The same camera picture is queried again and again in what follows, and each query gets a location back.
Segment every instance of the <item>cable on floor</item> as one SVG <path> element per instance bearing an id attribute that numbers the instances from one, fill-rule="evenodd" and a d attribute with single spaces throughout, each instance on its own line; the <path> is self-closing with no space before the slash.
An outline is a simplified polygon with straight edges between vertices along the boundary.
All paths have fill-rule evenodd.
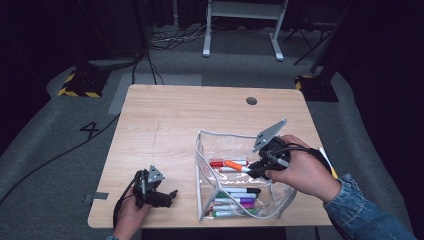
<path id="1" fill-rule="evenodd" d="M 152 70 L 152 75 L 153 75 L 153 80 L 155 82 L 155 85 L 158 85 L 157 80 L 156 80 L 156 74 L 160 77 L 160 79 L 162 81 L 162 85 L 165 85 L 165 82 L 163 81 L 162 76 L 158 73 L 158 71 L 156 69 L 156 65 L 152 63 L 149 51 L 147 51 L 147 60 L 149 61 L 150 69 Z"/>
<path id="2" fill-rule="evenodd" d="M 108 48 L 109 51 L 117 54 L 118 56 L 127 57 L 127 58 L 132 59 L 131 61 L 126 61 L 126 62 L 123 62 L 123 63 L 107 64 L 107 65 L 96 65 L 96 64 L 89 63 L 93 66 L 94 70 L 96 70 L 96 71 L 111 71 L 111 70 L 122 69 L 122 68 L 129 67 L 131 65 L 134 65 L 141 60 L 143 54 L 146 52 L 145 50 L 142 50 L 142 51 L 134 53 L 134 54 L 127 54 L 127 53 L 123 53 L 123 52 L 117 51 L 114 48 L 112 48 L 110 46 L 110 44 L 100 34 L 100 31 L 97 29 L 96 25 L 94 24 L 94 21 L 91 19 L 86 8 L 81 3 L 81 0 L 78 0 L 78 4 L 81 7 L 82 11 L 84 12 L 85 16 L 87 17 L 88 21 L 90 22 L 91 26 L 93 27 L 94 32 L 96 32 L 96 35 L 99 37 L 100 41 L 103 42 L 103 44 L 106 46 L 106 48 Z"/>
<path id="3" fill-rule="evenodd" d="M 37 172 L 38 170 L 42 169 L 43 167 L 47 166 L 48 164 L 52 163 L 53 161 L 65 156 L 68 153 L 71 153 L 73 151 L 75 151 L 76 149 L 80 148 L 81 146 L 87 144 L 88 142 L 90 142 L 91 140 L 93 140 L 94 138 L 96 138 L 97 136 L 99 136 L 101 133 L 103 133 L 106 129 L 108 129 L 113 122 L 115 122 L 119 116 L 121 114 L 118 114 L 115 118 L 112 119 L 112 121 L 110 121 L 102 130 L 98 131 L 96 134 L 93 135 L 92 138 L 89 138 L 87 140 L 85 140 L 84 142 L 76 145 L 75 147 L 51 158 L 50 160 L 44 162 L 43 164 L 41 164 L 40 166 L 36 167 L 35 169 L 33 169 L 32 171 L 30 171 L 29 173 L 27 173 L 25 176 L 23 176 L 21 179 L 19 179 L 19 181 L 17 181 L 7 192 L 6 194 L 1 198 L 0 200 L 0 207 L 1 205 L 4 203 L 4 201 L 6 201 L 7 197 L 16 189 L 16 187 L 19 186 L 19 184 L 21 184 L 23 181 L 25 181 L 29 176 L 31 176 L 32 174 L 34 174 L 35 172 Z"/>
<path id="4" fill-rule="evenodd" d="M 175 30 L 175 31 L 167 31 L 167 32 L 176 32 L 172 36 L 166 34 L 166 32 L 155 32 L 153 33 L 152 40 L 150 41 L 150 47 L 155 50 L 172 50 L 182 43 L 193 42 L 198 38 L 205 37 L 205 35 L 201 35 L 202 32 L 205 31 L 206 25 L 201 26 L 198 29 L 194 30 Z M 158 43 L 166 43 L 165 46 L 159 46 Z"/>

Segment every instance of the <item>metal stand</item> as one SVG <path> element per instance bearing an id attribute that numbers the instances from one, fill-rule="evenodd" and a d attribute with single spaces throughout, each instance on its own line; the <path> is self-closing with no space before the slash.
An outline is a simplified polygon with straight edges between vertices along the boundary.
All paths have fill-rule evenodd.
<path id="1" fill-rule="evenodd" d="M 203 57 L 209 57 L 211 53 L 211 24 L 212 16 L 238 17 L 238 18 L 256 18 L 277 20 L 274 33 L 270 33 L 272 47 L 275 57 L 278 61 L 283 61 L 284 56 L 281 52 L 277 38 L 286 12 L 288 0 L 283 4 L 257 4 L 243 2 L 220 2 L 209 0 L 206 19 L 206 35 L 203 45 Z"/>

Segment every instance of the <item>person's right hand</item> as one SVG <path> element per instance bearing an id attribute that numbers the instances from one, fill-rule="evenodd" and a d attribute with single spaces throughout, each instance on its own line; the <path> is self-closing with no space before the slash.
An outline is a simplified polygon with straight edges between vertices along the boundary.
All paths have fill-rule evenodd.
<path id="1" fill-rule="evenodd" d="M 296 143 L 310 148 L 299 138 L 292 135 L 281 137 L 288 143 Z M 341 185 L 325 169 L 325 167 L 311 154 L 292 150 L 290 151 L 290 162 L 287 169 L 283 171 L 268 170 L 265 175 L 277 182 L 283 182 L 292 188 L 321 199 L 324 203 L 333 200 L 340 192 Z"/>
<path id="2" fill-rule="evenodd" d="M 136 196 L 132 195 L 133 188 L 131 187 L 125 194 L 125 199 L 122 201 L 122 206 L 118 213 L 118 223 L 113 235 L 119 240 L 132 239 L 152 208 L 152 205 L 149 204 L 144 204 L 142 208 L 137 207 Z"/>

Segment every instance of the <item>denim sleeve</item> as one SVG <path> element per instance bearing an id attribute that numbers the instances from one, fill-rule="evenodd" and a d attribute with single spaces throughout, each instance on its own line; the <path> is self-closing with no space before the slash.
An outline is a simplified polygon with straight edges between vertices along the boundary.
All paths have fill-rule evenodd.
<path id="1" fill-rule="evenodd" d="M 350 174 L 339 181 L 342 184 L 340 193 L 324 204 L 324 208 L 349 238 L 416 239 L 396 218 L 365 199 Z"/>

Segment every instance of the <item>stand leg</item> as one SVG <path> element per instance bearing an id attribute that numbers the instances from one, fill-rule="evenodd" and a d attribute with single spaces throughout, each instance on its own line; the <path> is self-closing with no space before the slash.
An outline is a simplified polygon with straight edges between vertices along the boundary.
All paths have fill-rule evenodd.
<path id="1" fill-rule="evenodd" d="M 315 48 L 317 48 L 319 45 L 321 45 L 321 43 L 323 43 L 325 40 L 327 40 L 329 36 L 325 36 L 322 40 L 320 40 L 315 46 L 313 46 L 311 49 L 309 49 L 309 51 L 307 51 L 305 54 L 303 54 L 302 57 L 299 58 L 299 60 L 297 60 L 294 65 L 297 65 L 300 61 L 302 61 L 306 56 L 308 56 L 309 53 L 311 53 L 312 51 L 315 50 Z"/>
<path id="2" fill-rule="evenodd" d="M 211 54 L 211 25 L 212 25 L 212 0 L 208 3 L 208 15 L 206 17 L 206 34 L 203 45 L 203 57 L 209 57 Z"/>
<path id="3" fill-rule="evenodd" d="M 284 38 L 284 42 L 287 42 L 287 40 L 289 40 L 292 36 L 293 36 L 293 34 L 295 34 L 297 32 L 297 30 L 294 30 L 293 29 L 293 31 L 286 37 L 286 38 Z"/>
<path id="4" fill-rule="evenodd" d="M 277 58 L 277 61 L 280 61 L 280 62 L 284 60 L 284 56 L 283 56 L 283 53 L 281 52 L 280 45 L 278 44 L 277 38 L 278 38 L 278 34 L 280 33 L 280 28 L 281 28 L 281 23 L 283 22 L 284 13 L 286 12 L 286 7 L 285 7 L 286 4 L 287 4 L 287 1 L 285 1 L 283 5 L 281 6 L 280 15 L 278 17 L 277 24 L 275 25 L 274 33 L 269 34 L 272 47 L 274 48 L 275 57 Z"/>

